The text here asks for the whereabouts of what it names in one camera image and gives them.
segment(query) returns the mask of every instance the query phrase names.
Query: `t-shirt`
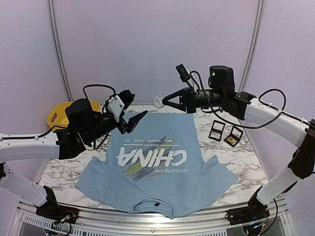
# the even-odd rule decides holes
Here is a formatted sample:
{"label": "t-shirt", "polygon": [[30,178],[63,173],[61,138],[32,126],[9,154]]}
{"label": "t-shirt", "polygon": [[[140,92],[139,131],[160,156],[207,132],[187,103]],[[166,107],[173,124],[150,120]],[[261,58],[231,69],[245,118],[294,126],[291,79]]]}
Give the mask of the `t-shirt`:
{"label": "t-shirt", "polygon": [[121,211],[174,218],[212,204],[236,179],[217,156],[204,162],[192,115],[149,113],[130,134],[112,131],[106,161],[93,157],[77,188]]}

